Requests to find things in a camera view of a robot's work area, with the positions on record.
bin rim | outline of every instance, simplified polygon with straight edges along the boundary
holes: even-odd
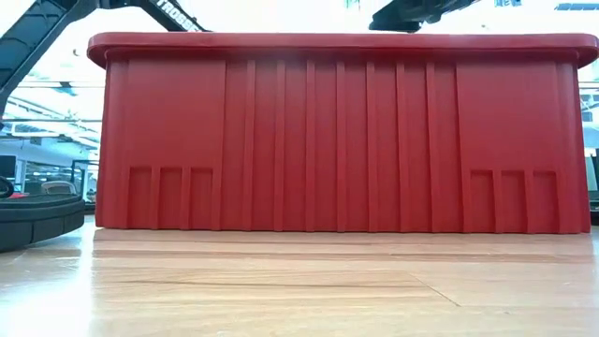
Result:
[[[599,57],[599,38],[590,34],[433,35],[280,33],[101,33],[90,38],[87,54],[106,67],[115,49],[186,49],[240,52],[260,49],[371,51],[575,51],[577,66]]]

storage bin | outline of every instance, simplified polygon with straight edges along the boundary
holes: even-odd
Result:
[[[590,230],[596,37],[101,34],[96,220],[152,229]]]

bin lid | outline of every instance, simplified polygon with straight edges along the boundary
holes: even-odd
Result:
[[[577,65],[599,57],[599,39],[588,34],[424,35],[424,34],[255,34],[255,33],[102,33],[89,41],[88,57],[106,67],[107,51],[547,51],[577,53]]]

tire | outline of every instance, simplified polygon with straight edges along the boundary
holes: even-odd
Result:
[[[12,186],[5,177],[0,177],[0,198],[10,198],[15,192],[15,188]]]

wooden floor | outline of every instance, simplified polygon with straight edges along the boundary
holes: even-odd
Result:
[[[0,254],[1,336],[599,336],[599,231],[82,230]]]

